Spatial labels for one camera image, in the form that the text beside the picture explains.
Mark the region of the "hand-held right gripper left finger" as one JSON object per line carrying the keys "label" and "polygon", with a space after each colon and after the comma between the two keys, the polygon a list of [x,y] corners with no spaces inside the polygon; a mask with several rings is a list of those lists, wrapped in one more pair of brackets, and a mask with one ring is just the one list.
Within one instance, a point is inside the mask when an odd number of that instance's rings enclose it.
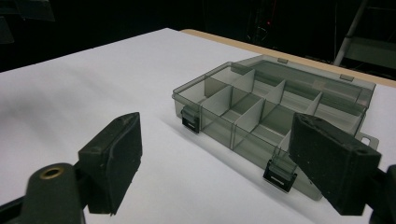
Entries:
{"label": "hand-held right gripper left finger", "polygon": [[81,203],[92,214],[116,215],[141,163],[140,114],[113,119],[78,152]]}

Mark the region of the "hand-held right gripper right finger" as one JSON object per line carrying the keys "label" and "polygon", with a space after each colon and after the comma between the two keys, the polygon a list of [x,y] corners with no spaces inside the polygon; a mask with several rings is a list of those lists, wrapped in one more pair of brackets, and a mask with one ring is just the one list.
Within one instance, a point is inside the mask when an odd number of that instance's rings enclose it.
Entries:
{"label": "hand-held right gripper right finger", "polygon": [[342,216],[359,216],[381,154],[324,119],[296,113],[290,158]]}

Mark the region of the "clear grey plastic compartment box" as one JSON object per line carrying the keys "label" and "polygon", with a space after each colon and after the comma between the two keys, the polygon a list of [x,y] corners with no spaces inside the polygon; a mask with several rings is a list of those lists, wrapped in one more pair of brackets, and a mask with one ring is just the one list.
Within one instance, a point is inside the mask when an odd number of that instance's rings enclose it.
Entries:
{"label": "clear grey plastic compartment box", "polygon": [[289,157],[295,114],[325,119],[355,137],[375,84],[270,56],[227,62],[174,89],[176,114],[185,127],[205,133],[261,167],[283,191],[322,195]]}

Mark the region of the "grey metal stand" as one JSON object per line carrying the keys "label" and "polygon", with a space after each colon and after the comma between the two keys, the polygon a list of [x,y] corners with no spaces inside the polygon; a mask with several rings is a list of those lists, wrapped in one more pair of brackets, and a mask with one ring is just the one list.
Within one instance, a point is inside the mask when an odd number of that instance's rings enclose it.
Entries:
{"label": "grey metal stand", "polygon": [[396,0],[360,0],[333,64],[344,60],[396,70]]}

